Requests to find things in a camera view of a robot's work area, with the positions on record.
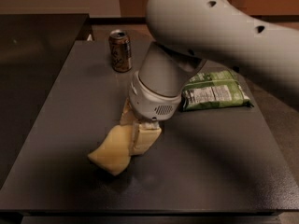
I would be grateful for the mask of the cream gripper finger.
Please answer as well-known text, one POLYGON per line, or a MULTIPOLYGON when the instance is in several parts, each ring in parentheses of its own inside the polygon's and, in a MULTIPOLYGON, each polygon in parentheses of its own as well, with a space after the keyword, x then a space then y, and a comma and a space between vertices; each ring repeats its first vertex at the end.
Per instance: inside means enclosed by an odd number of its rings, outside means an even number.
POLYGON ((158 139, 162 129, 158 121, 139 122, 134 121, 131 124, 131 141, 129 144, 129 153, 131 156, 143 155, 147 152, 154 142, 158 139))
POLYGON ((135 121, 135 113, 131 107, 129 99, 126 99, 121 113, 120 125, 132 125, 135 121))

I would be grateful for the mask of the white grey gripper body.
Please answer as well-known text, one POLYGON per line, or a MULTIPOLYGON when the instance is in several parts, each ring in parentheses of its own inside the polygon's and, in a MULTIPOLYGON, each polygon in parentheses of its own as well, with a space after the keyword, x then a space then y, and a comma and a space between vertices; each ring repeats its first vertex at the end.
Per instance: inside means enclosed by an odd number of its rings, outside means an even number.
POLYGON ((135 72, 129 87, 129 102, 139 119, 162 121, 170 119, 178 108, 181 97, 166 97, 148 89, 135 72))

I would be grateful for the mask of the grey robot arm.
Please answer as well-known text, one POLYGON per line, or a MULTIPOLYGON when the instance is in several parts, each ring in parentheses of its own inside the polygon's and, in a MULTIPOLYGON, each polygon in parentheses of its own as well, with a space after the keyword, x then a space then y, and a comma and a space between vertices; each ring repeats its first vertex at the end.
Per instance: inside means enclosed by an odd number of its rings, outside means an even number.
POLYGON ((146 22, 154 40, 131 81, 121 124, 157 133, 205 61, 238 66, 284 103, 298 106, 298 30, 254 19, 227 0, 149 0, 146 22))

